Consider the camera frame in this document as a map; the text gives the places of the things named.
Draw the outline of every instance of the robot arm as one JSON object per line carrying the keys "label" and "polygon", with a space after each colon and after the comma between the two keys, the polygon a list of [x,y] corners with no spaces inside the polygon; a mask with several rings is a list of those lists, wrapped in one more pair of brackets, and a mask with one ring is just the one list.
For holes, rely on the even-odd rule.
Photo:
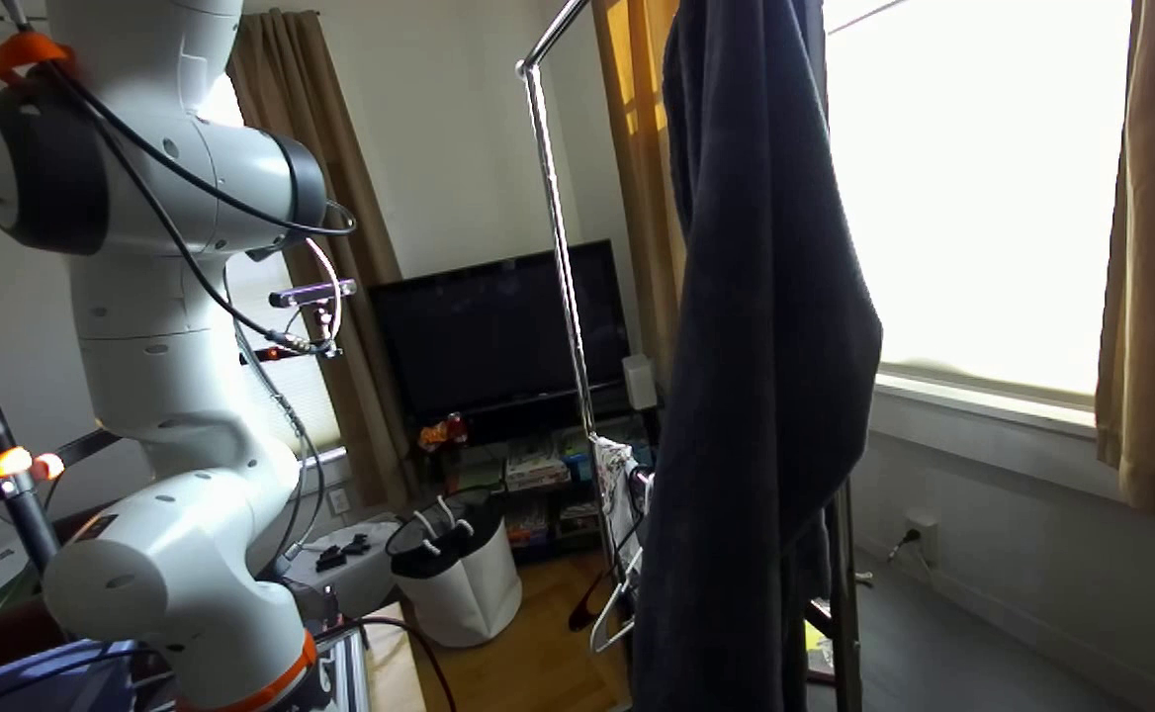
{"label": "robot arm", "polygon": [[47,0],[47,17],[72,74],[0,90],[0,231],[66,259],[98,422],[157,482],[90,520],[43,596],[72,635],[157,648],[185,708],[275,708],[315,648],[246,551],[301,467],[250,406],[223,268],[319,223],[323,177],[296,144],[197,119],[240,0]]}

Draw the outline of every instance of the cabinet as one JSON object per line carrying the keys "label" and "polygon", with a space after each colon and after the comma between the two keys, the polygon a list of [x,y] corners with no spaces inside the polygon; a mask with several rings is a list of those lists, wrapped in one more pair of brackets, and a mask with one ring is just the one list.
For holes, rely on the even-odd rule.
{"label": "cabinet", "polygon": [[[650,460],[650,437],[636,416],[600,420],[596,431],[633,445],[640,460]],[[594,455],[578,428],[467,445],[458,464],[453,464],[445,493],[499,507],[512,551],[522,566],[600,545]]]}

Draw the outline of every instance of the wooden floor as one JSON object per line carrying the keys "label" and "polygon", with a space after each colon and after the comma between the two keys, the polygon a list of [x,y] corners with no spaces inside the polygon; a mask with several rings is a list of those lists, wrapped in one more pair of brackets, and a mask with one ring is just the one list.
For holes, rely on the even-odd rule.
{"label": "wooden floor", "polygon": [[[526,600],[503,637],[483,648],[435,648],[458,712],[613,712],[625,708],[625,654],[584,648],[584,635],[569,635],[569,615],[600,553],[522,566]],[[428,712],[449,712],[432,665],[420,658]]]}

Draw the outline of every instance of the clothes rack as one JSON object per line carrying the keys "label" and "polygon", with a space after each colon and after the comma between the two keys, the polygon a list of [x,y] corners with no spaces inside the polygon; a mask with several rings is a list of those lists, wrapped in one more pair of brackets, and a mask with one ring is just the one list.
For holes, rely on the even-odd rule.
{"label": "clothes rack", "polygon": [[[578,384],[578,420],[580,420],[580,431],[594,437],[584,337],[580,337],[578,284],[573,284],[573,267],[569,267],[569,223],[566,223],[566,199],[562,199],[559,155],[554,155],[550,111],[548,111],[548,81],[544,81],[548,56],[569,36],[569,27],[578,24],[578,17],[584,10],[590,10],[590,0],[562,4],[562,12],[548,24],[548,32],[536,41],[536,49],[519,61],[519,81],[522,81],[522,90],[532,102],[532,127],[536,127],[536,144],[537,144],[544,193],[548,193],[548,215],[550,215],[550,250],[554,250],[554,268],[559,268],[559,284],[562,284],[569,370],[573,370],[573,384]],[[831,551],[831,615],[802,608],[802,619],[818,621],[818,629],[831,637],[831,648],[834,648],[834,679],[831,683],[838,697],[838,712],[864,712],[853,511],[849,511],[848,482],[834,489],[834,499],[827,507],[827,551]]]}

